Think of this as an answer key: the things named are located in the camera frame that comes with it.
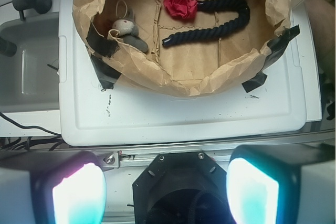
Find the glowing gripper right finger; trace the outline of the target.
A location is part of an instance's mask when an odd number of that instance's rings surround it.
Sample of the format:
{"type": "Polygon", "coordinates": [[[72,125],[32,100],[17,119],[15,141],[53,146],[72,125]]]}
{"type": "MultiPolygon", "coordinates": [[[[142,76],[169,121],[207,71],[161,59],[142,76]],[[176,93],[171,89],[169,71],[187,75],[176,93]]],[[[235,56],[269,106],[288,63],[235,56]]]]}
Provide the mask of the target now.
{"type": "Polygon", "coordinates": [[[226,192],[237,223],[335,223],[335,146],[240,145],[226,192]]]}

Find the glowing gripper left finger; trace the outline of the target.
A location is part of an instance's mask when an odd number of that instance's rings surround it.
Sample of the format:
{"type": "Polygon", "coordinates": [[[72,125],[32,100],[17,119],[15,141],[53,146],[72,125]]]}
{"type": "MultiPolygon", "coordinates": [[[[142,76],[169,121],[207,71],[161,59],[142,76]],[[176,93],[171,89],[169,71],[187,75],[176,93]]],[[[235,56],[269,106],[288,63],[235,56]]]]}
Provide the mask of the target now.
{"type": "Polygon", "coordinates": [[[1,223],[102,223],[106,190],[90,151],[1,151],[1,223]]]}

